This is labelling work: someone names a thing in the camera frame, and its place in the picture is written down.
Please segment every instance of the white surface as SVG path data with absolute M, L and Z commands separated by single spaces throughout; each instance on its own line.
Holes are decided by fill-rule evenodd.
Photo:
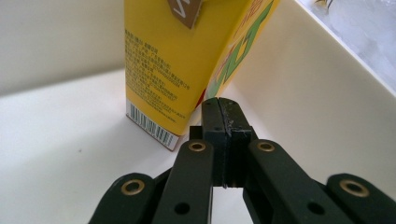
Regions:
M 0 1 L 0 94 L 123 67 L 123 1 Z
M 170 152 L 125 117 L 124 71 L 0 97 L 0 223 L 86 223 L 111 183 Z M 396 199 L 394 97 L 294 1 L 282 1 L 224 97 L 320 182 L 366 178 Z M 249 223 L 215 189 L 213 223 Z
M 395 0 L 300 1 L 396 95 Z

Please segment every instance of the white wall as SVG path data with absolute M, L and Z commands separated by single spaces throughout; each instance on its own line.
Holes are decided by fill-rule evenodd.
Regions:
M 123 67 L 123 1 L 0 0 L 0 95 Z

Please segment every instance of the green logo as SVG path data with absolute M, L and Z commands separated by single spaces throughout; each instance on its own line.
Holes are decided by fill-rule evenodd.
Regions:
M 218 93 L 221 83 L 225 83 L 231 76 L 231 74 L 235 71 L 236 67 L 244 60 L 244 58 L 248 55 L 250 48 L 253 44 L 253 41 L 259 31 L 260 25 L 267 17 L 273 2 L 271 2 L 267 8 L 262 12 L 262 14 L 254 21 L 251 27 L 248 29 L 247 34 L 239 41 L 239 43 L 233 47 L 227 61 L 225 62 L 219 79 L 214 78 L 214 80 L 209 84 L 207 88 L 206 96 L 207 98 L 214 97 L 216 93 Z

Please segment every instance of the yellow carton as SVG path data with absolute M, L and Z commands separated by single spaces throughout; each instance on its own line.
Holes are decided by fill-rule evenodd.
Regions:
M 169 149 L 231 80 L 278 0 L 125 0 L 127 116 Z

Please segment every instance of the carton label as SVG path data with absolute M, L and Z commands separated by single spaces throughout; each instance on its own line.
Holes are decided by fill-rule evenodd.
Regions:
M 169 148 L 174 148 L 179 137 L 172 133 L 169 133 L 165 128 L 161 127 L 149 117 L 147 117 L 141 110 L 134 106 L 129 100 L 126 101 L 127 116 L 139 125 L 147 133 L 151 134 L 160 143 Z
M 194 26 L 203 0 L 168 0 L 172 14 L 190 29 Z
M 126 84 L 152 109 L 177 123 L 186 116 L 170 106 L 178 100 L 175 90 L 190 89 L 190 85 L 172 71 L 157 48 L 125 30 Z
M 252 7 L 250 8 L 249 13 L 244 18 L 245 22 L 249 17 L 252 16 L 257 11 L 257 6 L 260 6 L 258 3 L 262 3 L 262 0 L 256 0 Z M 256 35 L 259 32 L 259 29 L 262 23 L 265 21 L 265 18 L 268 16 L 271 6 L 274 1 L 270 2 L 265 10 L 260 14 L 260 16 L 253 22 L 253 24 L 248 28 L 246 34 L 239 40 L 239 42 L 235 43 L 228 55 L 226 56 L 224 62 L 220 65 L 219 69 L 216 71 L 216 74 L 213 76 L 212 81 L 209 83 L 206 98 L 212 98 L 216 96 L 221 85 L 227 82 L 233 72 L 236 70 L 238 65 L 245 59 L 250 51 L 251 46 L 253 45 L 254 40 L 256 39 Z

